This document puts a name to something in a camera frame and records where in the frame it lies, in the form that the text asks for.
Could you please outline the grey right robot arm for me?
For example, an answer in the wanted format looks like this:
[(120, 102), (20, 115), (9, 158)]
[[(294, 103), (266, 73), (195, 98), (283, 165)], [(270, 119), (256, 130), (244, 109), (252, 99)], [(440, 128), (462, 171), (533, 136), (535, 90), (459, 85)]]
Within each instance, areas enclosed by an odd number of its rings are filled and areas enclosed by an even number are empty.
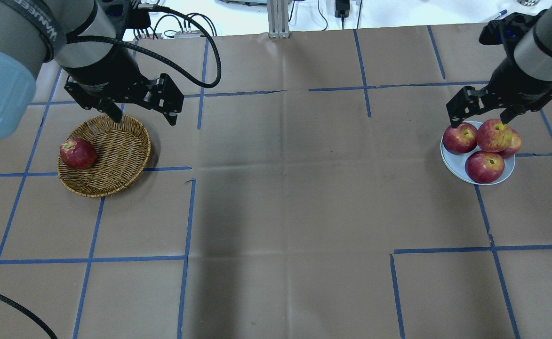
[(500, 120), (508, 124), (552, 100), (552, 6), (534, 16), (512, 13), (489, 21), (479, 43), (501, 45), (506, 56), (484, 88), (465, 86), (450, 99), (451, 127), (494, 109), (502, 110)]

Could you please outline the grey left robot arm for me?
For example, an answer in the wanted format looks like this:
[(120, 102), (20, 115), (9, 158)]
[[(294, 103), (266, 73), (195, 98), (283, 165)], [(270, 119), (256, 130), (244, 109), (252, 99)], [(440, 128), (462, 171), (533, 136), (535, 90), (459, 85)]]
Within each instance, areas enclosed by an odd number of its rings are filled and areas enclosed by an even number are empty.
[(184, 95), (162, 73), (140, 73), (123, 41), (125, 30), (149, 23), (157, 7), (138, 0), (0, 0), (0, 139), (18, 127), (33, 101), (36, 79), (52, 60), (80, 107), (121, 122), (119, 103), (161, 113), (175, 125)]

